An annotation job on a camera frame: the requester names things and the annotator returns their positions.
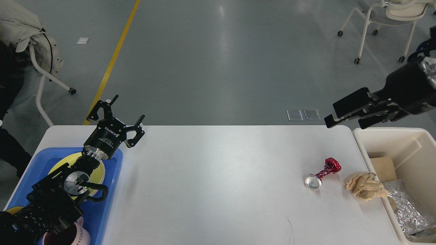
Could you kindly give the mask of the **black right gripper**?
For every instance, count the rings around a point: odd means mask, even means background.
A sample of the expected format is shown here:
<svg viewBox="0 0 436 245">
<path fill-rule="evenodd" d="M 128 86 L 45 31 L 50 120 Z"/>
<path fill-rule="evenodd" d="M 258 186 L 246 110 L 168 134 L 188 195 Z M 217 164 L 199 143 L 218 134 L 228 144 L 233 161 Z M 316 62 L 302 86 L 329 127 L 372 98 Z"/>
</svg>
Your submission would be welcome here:
<svg viewBox="0 0 436 245">
<path fill-rule="evenodd" d="M 435 61 L 411 61 L 386 77 L 381 97 L 364 87 L 333 103 L 334 113 L 324 118 L 325 125 L 332 128 L 357 118 L 364 130 L 398 121 L 435 109 L 435 94 Z M 401 110 L 392 111 L 388 99 Z"/>
</svg>

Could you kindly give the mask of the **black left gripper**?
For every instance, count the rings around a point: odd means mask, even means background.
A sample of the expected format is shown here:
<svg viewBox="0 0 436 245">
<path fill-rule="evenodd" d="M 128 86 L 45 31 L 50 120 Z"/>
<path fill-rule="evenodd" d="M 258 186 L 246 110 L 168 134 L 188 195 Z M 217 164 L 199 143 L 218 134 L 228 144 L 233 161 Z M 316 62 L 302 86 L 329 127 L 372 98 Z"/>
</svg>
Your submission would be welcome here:
<svg viewBox="0 0 436 245">
<path fill-rule="evenodd" d="M 103 120 L 98 122 L 96 129 L 85 141 L 84 148 L 86 151 L 100 155 L 101 159 L 104 160 L 110 159 L 122 142 L 128 148 L 132 148 L 145 135 L 145 131 L 141 126 L 145 115 L 141 115 L 137 122 L 129 127 L 117 118 L 113 118 L 111 107 L 118 97 L 119 95 L 116 94 L 111 100 L 99 100 L 86 117 L 86 121 L 99 121 L 98 112 L 100 109 L 103 109 Z M 127 138 L 127 133 L 133 131 L 136 133 L 135 136 Z"/>
</svg>

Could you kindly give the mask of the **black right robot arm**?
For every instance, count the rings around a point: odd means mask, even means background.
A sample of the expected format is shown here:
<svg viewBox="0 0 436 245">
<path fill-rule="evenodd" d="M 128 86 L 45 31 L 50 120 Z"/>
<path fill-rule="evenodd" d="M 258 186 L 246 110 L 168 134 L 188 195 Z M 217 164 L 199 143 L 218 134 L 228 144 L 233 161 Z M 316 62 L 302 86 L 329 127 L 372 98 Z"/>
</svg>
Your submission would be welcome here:
<svg viewBox="0 0 436 245">
<path fill-rule="evenodd" d="M 431 57 L 435 49 L 435 27 L 431 27 L 430 38 L 408 56 L 404 66 L 386 77 L 381 90 L 371 93 L 360 88 L 335 102 L 334 113 L 324 119 L 326 127 L 357 118 L 360 128 L 366 129 L 435 109 L 435 57 Z"/>
</svg>

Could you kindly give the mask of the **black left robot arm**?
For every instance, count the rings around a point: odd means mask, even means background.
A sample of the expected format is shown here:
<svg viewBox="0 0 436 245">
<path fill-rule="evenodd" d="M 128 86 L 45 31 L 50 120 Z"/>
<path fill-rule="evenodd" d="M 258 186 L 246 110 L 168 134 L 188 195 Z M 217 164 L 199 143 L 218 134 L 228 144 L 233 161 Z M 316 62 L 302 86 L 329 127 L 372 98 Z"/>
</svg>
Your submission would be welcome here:
<svg viewBox="0 0 436 245">
<path fill-rule="evenodd" d="M 35 245 L 47 232 L 59 234 L 70 228 L 84 211 L 85 201 L 103 202 L 109 188 L 91 181 L 91 175 L 109 160 L 121 143 L 134 147 L 145 134 L 141 115 L 127 126 L 112 113 L 118 95 L 96 102 L 87 121 L 97 126 L 83 144 L 81 155 L 74 162 L 65 162 L 32 186 L 27 194 L 28 205 L 17 210 L 1 212 L 1 244 Z"/>
</svg>

